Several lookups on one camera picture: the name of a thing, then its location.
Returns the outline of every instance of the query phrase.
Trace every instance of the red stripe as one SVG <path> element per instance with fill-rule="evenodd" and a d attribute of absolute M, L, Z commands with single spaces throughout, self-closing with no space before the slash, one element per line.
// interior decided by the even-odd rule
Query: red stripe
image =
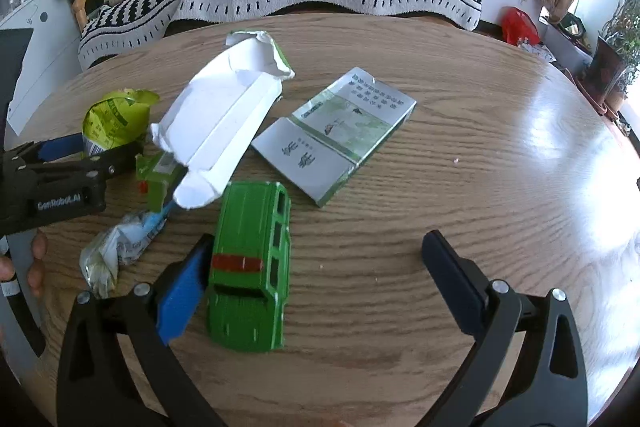
<path fill-rule="evenodd" d="M 225 272 L 256 273 L 262 271 L 263 265 L 257 257 L 216 253 L 211 257 L 211 266 Z"/>

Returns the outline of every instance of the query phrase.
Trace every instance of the crumpled plastic wrapper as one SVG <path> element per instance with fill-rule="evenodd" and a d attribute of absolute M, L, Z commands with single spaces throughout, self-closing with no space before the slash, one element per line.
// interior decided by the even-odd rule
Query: crumpled plastic wrapper
<path fill-rule="evenodd" d="M 556 61 L 556 57 L 554 57 L 554 54 L 551 52 L 551 50 L 542 43 L 532 46 L 531 44 L 529 44 L 529 39 L 525 38 L 524 40 L 521 39 L 518 41 L 518 47 L 521 50 L 531 53 L 532 55 L 536 55 L 536 57 L 539 57 L 545 62 L 552 63 Z"/>
<path fill-rule="evenodd" d="M 106 299 L 118 282 L 118 266 L 135 263 L 158 235 L 174 206 L 167 204 L 160 213 L 126 214 L 115 227 L 100 232 L 80 253 L 80 269 L 91 292 Z"/>

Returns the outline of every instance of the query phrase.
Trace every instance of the small green box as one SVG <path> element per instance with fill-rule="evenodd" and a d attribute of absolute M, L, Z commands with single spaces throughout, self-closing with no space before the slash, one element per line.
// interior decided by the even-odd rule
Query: small green box
<path fill-rule="evenodd" d="M 146 190 L 146 207 L 152 212 L 162 211 L 186 173 L 187 167 L 175 161 L 171 153 L 136 156 L 136 179 Z"/>

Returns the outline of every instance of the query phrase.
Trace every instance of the blue gripper pad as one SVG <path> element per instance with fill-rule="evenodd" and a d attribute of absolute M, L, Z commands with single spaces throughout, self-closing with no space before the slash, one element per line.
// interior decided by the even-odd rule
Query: blue gripper pad
<path fill-rule="evenodd" d="M 165 345 L 184 333 L 207 289 L 212 249 L 213 236 L 206 233 L 184 261 L 169 265 L 154 284 L 156 329 Z"/>
<path fill-rule="evenodd" d="M 79 132 L 47 140 L 40 146 L 38 158 L 44 162 L 50 162 L 78 152 L 82 152 L 82 133 Z"/>

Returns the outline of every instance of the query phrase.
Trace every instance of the round table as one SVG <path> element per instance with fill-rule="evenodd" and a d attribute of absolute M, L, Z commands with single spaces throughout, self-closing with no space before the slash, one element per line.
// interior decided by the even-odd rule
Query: round table
<path fill-rule="evenodd" d="M 559 71 L 503 42 L 423 20 L 295 14 L 209 26 L 112 58 L 52 94 L 21 138 L 77 132 L 90 104 L 152 89 L 158 121 L 238 28 L 268 30 L 296 71 L 262 128 L 354 66 L 417 100 L 406 123 L 324 208 L 253 150 L 234 179 L 279 180 L 292 198 L 286 346 L 248 355 L 214 345 L 204 303 L 171 346 L 231 427 L 413 426 L 459 368 L 471 337 L 456 326 L 420 260 L 440 229 L 489 279 L 521 293 L 564 289 L 580 331 L 589 412 L 603 407 L 640 346 L 640 195 L 610 131 Z M 47 227 L 48 349 L 32 394 L 49 415 L 66 320 L 86 288 L 81 249 L 143 207 L 133 175 L 109 183 L 108 208 Z M 177 211 L 117 292 L 153 282 L 215 229 L 219 202 Z M 145 401 L 157 402 L 122 342 Z M 507 366 L 513 367 L 514 353 Z M 497 402 L 503 371 L 486 406 Z"/>

